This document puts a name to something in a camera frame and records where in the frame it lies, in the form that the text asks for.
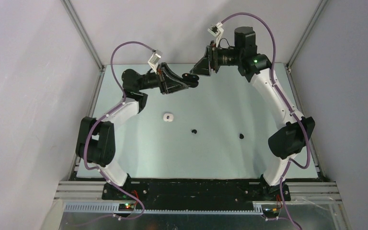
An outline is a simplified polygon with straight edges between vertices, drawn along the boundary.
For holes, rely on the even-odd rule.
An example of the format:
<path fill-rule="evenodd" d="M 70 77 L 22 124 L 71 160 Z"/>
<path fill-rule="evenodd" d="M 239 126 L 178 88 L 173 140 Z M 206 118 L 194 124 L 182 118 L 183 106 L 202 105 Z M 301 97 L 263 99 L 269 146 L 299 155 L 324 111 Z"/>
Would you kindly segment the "black charging case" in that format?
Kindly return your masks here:
<path fill-rule="evenodd" d="M 188 85 L 189 88 L 196 88 L 199 85 L 199 76 L 191 73 L 182 74 L 182 81 Z"/>

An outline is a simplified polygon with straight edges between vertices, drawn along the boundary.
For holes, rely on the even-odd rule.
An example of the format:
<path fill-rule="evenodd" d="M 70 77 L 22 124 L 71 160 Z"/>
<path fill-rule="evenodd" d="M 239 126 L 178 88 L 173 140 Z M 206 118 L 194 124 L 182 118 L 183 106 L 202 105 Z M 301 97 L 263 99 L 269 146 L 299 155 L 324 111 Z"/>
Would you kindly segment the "white earbud charging case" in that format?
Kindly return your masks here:
<path fill-rule="evenodd" d="M 174 120 L 174 115 L 173 115 L 173 114 L 171 114 L 171 113 L 165 113 L 165 114 L 163 115 L 163 120 L 164 120 L 165 122 L 172 122 L 172 121 Z"/>

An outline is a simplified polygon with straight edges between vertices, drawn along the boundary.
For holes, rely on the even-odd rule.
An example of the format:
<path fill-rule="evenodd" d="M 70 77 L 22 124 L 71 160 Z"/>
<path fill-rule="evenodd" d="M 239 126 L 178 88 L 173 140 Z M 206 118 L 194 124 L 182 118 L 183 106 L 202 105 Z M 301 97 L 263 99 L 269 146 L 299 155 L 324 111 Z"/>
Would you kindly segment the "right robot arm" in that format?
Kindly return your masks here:
<path fill-rule="evenodd" d="M 275 159 L 263 173 L 265 184 L 260 186 L 260 196 L 274 199 L 284 181 L 287 164 L 307 145 L 315 121 L 306 117 L 285 94 L 274 67 L 265 54 L 257 51 L 256 34 L 252 27 L 242 26 L 234 31 L 234 45 L 222 48 L 224 32 L 218 23 L 208 29 L 215 40 L 206 47 L 204 56 L 191 69 L 192 74 L 210 76 L 222 66 L 237 66 L 238 72 L 259 92 L 274 118 L 277 132 L 268 139 L 268 146 Z"/>

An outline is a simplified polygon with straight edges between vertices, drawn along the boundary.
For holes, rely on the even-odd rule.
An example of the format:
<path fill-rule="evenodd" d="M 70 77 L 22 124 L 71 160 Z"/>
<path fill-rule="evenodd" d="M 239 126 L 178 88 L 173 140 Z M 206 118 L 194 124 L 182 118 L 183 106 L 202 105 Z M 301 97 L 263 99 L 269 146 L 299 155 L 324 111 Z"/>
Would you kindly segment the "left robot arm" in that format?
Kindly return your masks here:
<path fill-rule="evenodd" d="M 114 184 L 114 194 L 124 200 L 132 195 L 132 186 L 126 183 L 128 173 L 115 159 L 115 131 L 145 108 L 148 95 L 143 90 L 158 88 L 161 94 L 171 94 L 197 87 L 199 77 L 191 73 L 179 76 L 163 62 L 145 74 L 126 69 L 121 80 L 121 101 L 99 118 L 86 116 L 81 120 L 76 155 L 87 170 L 98 170 L 109 184 Z"/>

